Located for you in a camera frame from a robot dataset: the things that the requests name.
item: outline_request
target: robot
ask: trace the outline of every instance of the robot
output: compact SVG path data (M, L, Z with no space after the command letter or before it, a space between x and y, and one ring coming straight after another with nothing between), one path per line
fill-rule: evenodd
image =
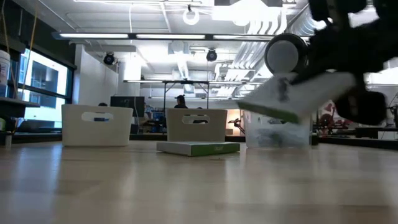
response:
M398 56L397 0L373 0L379 19L350 27L349 13L362 11L367 0L309 0L312 17L327 26L316 30L307 49L308 64L290 82L297 85L326 71L349 72L356 86L335 100L338 114L356 123L377 125L386 118L382 93L367 91L364 73L379 72Z

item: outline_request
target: ceiling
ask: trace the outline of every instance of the ceiling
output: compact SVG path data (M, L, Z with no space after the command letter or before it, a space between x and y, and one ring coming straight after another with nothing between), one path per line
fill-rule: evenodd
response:
M207 33L207 34L245 34L251 26L237 26L232 21L217 21L212 19L214 0L204 0L196 10L200 10L200 19L195 25L183 21L186 6L161 5L126 5L103 4L100 2L75 2L74 0L13 0L29 12L37 10L39 19L60 32L140 32L140 33ZM296 16L307 4L307 0L295 0L296 5L285 9L287 22ZM175 59L168 54L170 41L159 40L92 40L82 42L89 45L135 45L146 62L142 74L153 75L172 73L178 69ZM218 59L207 62L207 52L195 52L189 55L187 67L189 70L214 71L217 63L232 62L239 51L243 50L242 42L188 42L189 46L216 49ZM129 57L129 52L118 52L119 58ZM105 52L95 52L98 59Z

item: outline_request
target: white storage bin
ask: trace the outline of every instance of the white storage bin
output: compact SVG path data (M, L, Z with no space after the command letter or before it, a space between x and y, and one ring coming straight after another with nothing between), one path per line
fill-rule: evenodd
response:
M305 147L311 144L311 120L285 123L250 111L243 111L247 147Z
M62 105L64 146L127 146L132 109Z

